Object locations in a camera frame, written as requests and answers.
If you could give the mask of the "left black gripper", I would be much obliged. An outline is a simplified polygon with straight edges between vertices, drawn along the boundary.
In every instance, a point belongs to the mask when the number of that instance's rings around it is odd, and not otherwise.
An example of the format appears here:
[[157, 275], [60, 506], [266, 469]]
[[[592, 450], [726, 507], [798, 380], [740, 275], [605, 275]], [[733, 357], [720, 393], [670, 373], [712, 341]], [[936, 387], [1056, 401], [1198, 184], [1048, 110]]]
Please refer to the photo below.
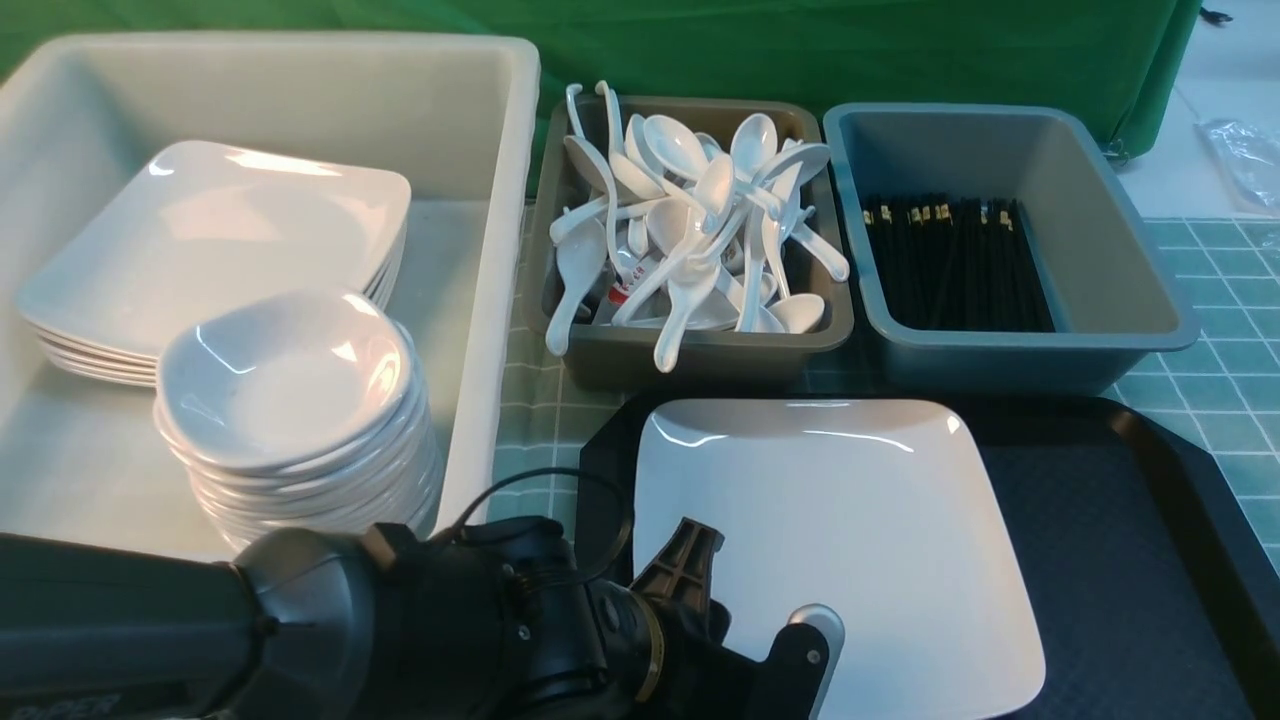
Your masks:
[[429, 541], [380, 528], [384, 719], [819, 719], [841, 616], [795, 609], [763, 660], [710, 596], [723, 536], [684, 519], [627, 585], [581, 571], [558, 521]]

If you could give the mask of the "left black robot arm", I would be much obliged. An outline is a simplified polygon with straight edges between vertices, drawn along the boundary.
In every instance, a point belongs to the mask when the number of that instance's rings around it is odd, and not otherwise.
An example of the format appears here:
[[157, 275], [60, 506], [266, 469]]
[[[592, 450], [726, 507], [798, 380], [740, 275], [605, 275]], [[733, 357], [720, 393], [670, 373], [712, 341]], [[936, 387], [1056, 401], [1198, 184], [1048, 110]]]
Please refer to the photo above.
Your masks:
[[421, 541], [288, 528], [229, 562], [3, 537], [5, 719], [814, 719], [845, 643], [795, 610], [724, 643], [723, 537], [684, 519], [628, 585], [558, 521]]

